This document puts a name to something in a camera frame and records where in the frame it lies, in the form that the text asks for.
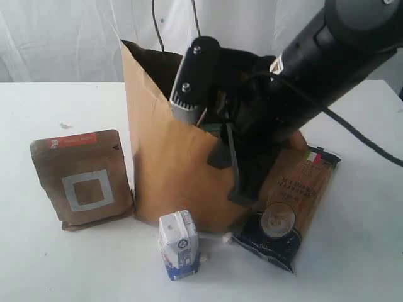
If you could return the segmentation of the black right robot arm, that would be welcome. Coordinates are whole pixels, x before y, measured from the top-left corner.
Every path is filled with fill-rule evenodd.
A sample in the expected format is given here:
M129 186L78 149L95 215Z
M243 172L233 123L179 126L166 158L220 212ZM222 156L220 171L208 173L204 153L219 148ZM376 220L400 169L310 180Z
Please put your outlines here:
M219 98L223 125L208 159L232 169L229 200L254 204L283 143L401 47L401 1L326 1L278 57L250 62Z

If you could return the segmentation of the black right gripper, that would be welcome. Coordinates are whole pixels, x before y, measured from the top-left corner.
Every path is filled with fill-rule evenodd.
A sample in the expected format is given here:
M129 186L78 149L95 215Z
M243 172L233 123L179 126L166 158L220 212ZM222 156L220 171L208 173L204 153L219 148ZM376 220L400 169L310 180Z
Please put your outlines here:
M273 91L277 81L268 70L273 60L223 48L217 64L222 96L216 112L224 123L207 164L220 170L231 167L234 186L228 200L245 208L257 202L266 181L277 180L302 160L299 132L276 137L285 118Z

